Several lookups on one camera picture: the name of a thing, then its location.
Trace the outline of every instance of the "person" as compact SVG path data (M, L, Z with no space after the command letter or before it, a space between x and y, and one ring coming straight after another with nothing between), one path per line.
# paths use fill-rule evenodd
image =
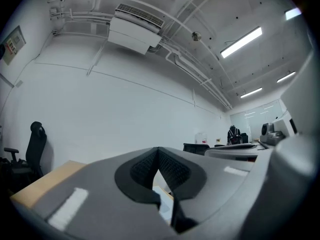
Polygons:
M241 144L241 138L240 130L231 125L227 137L228 145Z

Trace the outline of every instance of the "white tag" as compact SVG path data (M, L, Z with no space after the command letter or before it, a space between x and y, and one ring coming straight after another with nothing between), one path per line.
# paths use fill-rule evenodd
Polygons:
M75 187L72 195L70 195L63 205L49 218L48 223L57 230L65 231L88 195L88 190Z
M230 173L230 174L235 174L235 175L239 175L239 176L247 176L248 175L248 171L246 170L239 170L239 169L236 169L236 168L232 168L230 166L227 166L226 168L224 168L224 171L226 173Z

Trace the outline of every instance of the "desk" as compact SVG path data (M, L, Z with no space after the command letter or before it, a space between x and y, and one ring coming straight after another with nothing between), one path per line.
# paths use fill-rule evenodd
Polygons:
M15 193L10 198L30 209L48 190L62 182L64 179L70 177L84 166L86 166L85 163L69 160L34 183ZM173 200L173 197L170 194L165 190L163 191Z

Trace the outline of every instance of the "ceiling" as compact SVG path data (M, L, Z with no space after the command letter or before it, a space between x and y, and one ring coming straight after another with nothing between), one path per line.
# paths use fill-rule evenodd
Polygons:
M114 14L120 3L148 11L165 20L160 35L186 48L202 64L199 69L225 95L232 106L251 99L240 95L263 88L259 95L288 84L294 77L276 83L289 72L298 72L311 50L307 26L302 16L286 21L285 11L295 7L290 0L141 0L176 17L191 30L200 32L211 53L191 34L172 24L166 15L128 0L67 0L62 7ZM227 58L221 51L256 27L262 35ZM90 28L70 24L68 28ZM156 54L166 56L160 49Z

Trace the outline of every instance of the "black office chair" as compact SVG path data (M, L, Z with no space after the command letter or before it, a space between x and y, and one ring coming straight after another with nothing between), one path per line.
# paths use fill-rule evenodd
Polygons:
M207 144L189 144L189 143L183 143L183 151L198 154L201 156L205 155L205 151L209 149L210 146Z
M17 161L16 153L19 153L17 149L4 148L5 152L10 152L12 155L10 181L14 191L19 191L43 176L40 159L47 142L46 131L42 127L42 123L37 121L31 124L30 129L30 141L25 153L26 161L21 159Z
M242 143L249 143L248 135L245 132L241 133L241 137L242 137Z

